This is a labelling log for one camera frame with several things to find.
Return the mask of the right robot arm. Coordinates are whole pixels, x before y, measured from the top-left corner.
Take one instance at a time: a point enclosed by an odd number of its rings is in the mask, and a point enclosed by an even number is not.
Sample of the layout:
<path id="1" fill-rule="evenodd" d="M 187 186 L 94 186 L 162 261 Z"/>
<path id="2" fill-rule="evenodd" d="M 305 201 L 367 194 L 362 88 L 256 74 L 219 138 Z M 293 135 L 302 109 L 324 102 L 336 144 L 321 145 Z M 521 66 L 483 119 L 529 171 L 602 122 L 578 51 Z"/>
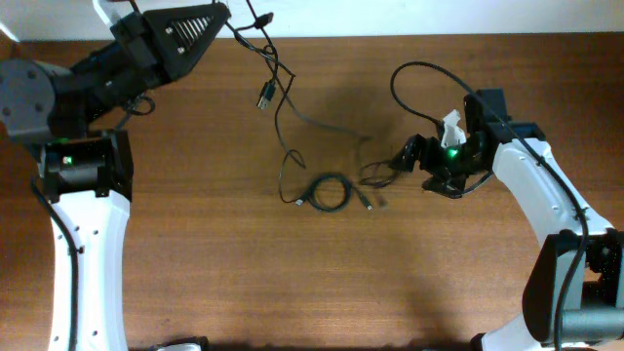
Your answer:
<path id="1" fill-rule="evenodd" d="M 532 123 L 485 122 L 454 136 L 415 135 L 390 161 L 420 168 L 423 187 L 451 199 L 469 176 L 495 176 L 512 193 L 540 245 L 522 312 L 476 335 L 474 350 L 589 349 L 623 337 L 623 234 L 579 194 Z"/>

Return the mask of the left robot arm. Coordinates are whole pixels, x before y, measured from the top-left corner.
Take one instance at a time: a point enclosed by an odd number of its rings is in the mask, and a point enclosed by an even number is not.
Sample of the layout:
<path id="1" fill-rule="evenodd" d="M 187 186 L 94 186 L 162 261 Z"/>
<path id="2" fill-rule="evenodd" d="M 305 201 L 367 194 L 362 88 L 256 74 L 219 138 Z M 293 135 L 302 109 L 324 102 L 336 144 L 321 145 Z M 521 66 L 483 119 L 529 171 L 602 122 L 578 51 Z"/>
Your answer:
<path id="1" fill-rule="evenodd" d="M 139 113 L 149 92 L 188 75 L 228 21 L 209 4 L 110 16 L 113 41 L 70 67 L 1 63 L 1 121 L 37 165 L 35 198 L 55 236 L 53 350 L 124 350 L 123 245 L 134 163 L 121 126 L 95 131 L 114 108 Z"/>

